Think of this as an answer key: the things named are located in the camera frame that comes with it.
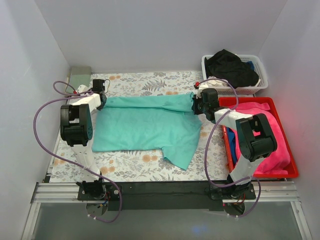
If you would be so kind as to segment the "white plastic basket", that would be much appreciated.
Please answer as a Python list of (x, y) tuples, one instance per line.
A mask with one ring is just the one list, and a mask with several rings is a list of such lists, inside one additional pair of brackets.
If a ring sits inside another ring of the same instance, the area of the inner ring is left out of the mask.
[(219, 94), (230, 94), (232, 90), (221, 80), (226, 80), (238, 94), (253, 95), (269, 86), (267, 72), (256, 55), (234, 54), (222, 50), (201, 58), (203, 79), (214, 78), (213, 87)]

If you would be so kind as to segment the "white garment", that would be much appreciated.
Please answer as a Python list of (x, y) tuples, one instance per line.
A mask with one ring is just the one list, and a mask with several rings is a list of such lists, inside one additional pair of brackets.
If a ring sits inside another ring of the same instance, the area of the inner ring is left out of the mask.
[(226, 80), (221, 80), (220, 78), (217, 78), (214, 76), (210, 76), (206, 83), (212, 87), (228, 87), (229, 86)]

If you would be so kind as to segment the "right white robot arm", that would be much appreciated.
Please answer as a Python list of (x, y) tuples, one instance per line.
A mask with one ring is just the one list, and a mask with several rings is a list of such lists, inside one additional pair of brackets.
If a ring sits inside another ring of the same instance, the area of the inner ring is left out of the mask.
[[(232, 108), (220, 106), (218, 93), (214, 88), (200, 89), (192, 97), (192, 110), (195, 115), (204, 114), (214, 124), (204, 151), (204, 171), (208, 182), (217, 188), (226, 188), (227, 195), (237, 199), (245, 192), (244, 185), (251, 182), (254, 172), (263, 160), (277, 150), (278, 144), (265, 114), (244, 114), (236, 111), (239, 97)], [(207, 166), (208, 149), (211, 137), (218, 126), (225, 126), (237, 133), (240, 158), (229, 173), (227, 184), (214, 183)]]

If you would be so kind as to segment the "blue garment in tray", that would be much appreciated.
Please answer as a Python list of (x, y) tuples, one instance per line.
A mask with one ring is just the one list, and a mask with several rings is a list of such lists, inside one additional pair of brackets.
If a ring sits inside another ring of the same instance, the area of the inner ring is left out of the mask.
[(230, 148), (232, 163), (235, 166), (238, 161), (238, 158), (236, 155), (236, 135), (235, 135), (234, 131), (228, 127), (226, 128), (226, 133), (227, 133), (227, 137), (228, 137), (228, 144), (229, 144), (229, 148)]

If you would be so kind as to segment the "aluminium rail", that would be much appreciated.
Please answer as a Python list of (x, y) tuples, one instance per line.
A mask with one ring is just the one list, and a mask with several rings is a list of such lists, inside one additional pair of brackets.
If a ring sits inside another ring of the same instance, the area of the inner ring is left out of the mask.
[[(38, 183), (32, 203), (77, 203), (79, 187), (75, 183)], [(263, 181), (260, 202), (299, 202), (297, 188), (292, 181)]]

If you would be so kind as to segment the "black garment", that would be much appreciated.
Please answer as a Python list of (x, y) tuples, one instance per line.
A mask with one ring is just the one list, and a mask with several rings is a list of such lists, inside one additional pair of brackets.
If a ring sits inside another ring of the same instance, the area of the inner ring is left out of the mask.
[(253, 87), (259, 81), (259, 75), (250, 69), (246, 62), (228, 50), (220, 50), (210, 58), (204, 59), (206, 76), (214, 76), (228, 81), (234, 89)]

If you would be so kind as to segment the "blue garment in basket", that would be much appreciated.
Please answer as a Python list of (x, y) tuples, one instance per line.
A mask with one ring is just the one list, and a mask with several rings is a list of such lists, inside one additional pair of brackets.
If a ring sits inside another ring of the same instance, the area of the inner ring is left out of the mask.
[(253, 63), (252, 61), (247, 61), (246, 64), (250, 67), (250, 69), (251, 69), (252, 71), (255, 70), (255, 66), (254, 66), (254, 63)]

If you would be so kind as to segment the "teal t shirt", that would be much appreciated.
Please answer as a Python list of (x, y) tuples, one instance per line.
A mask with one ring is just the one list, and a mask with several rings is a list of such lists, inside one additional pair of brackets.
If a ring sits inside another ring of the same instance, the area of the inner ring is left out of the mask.
[(164, 159), (187, 170), (202, 127), (193, 96), (109, 97), (96, 116), (92, 151), (161, 150)]

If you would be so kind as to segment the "floral table mat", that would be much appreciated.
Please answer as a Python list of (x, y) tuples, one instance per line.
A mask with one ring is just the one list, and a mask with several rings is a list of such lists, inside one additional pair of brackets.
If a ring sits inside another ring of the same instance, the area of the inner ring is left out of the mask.
[[(93, 74), (92, 79), (105, 79), (107, 96), (161, 96), (185, 94), (202, 80), (197, 71)], [(202, 122), (197, 150), (187, 170), (163, 159), (160, 150), (97, 152), (96, 165), (103, 176), (114, 182), (204, 181), (204, 151), (213, 124), (199, 115)], [(225, 180), (229, 173), (221, 128), (211, 137), (207, 169), (211, 180)]]

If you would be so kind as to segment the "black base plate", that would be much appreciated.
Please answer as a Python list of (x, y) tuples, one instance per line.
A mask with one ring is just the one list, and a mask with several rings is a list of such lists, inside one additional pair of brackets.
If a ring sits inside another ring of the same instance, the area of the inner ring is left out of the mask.
[(78, 201), (97, 202), (110, 211), (209, 210), (223, 211), (223, 201), (254, 200), (252, 184), (218, 188), (207, 181), (77, 182)]

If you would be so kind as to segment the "folded green cloth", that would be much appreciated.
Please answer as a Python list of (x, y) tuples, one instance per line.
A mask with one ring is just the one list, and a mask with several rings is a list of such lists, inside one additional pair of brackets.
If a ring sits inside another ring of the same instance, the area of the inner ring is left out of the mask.
[(67, 83), (76, 90), (80, 85), (89, 86), (92, 68), (90, 66), (71, 66), (67, 76)]

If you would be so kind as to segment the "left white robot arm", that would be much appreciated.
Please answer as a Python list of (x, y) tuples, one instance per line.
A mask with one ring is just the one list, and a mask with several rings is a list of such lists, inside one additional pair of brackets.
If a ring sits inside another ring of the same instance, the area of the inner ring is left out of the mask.
[(60, 108), (60, 136), (71, 147), (77, 163), (82, 165), (82, 180), (87, 183), (97, 181), (101, 174), (92, 151), (94, 128), (91, 114), (105, 106), (105, 91), (105, 80), (93, 79), (92, 88), (80, 85), (70, 94), (80, 98)]

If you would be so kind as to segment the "pink towel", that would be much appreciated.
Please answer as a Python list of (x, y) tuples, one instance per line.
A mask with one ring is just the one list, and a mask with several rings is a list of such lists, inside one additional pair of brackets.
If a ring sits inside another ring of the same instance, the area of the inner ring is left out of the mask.
[(264, 114), (277, 142), (276, 151), (272, 152), (269, 157), (259, 164), (254, 175), (265, 176), (266, 178), (274, 178), (276, 176), (285, 178), (287, 175), (297, 176), (297, 171), (292, 163), (291, 152), (287, 147), (273, 102), (269, 98), (261, 98), (259, 101), (254, 101), (252, 98), (250, 101), (241, 99), (236, 111), (249, 115)]

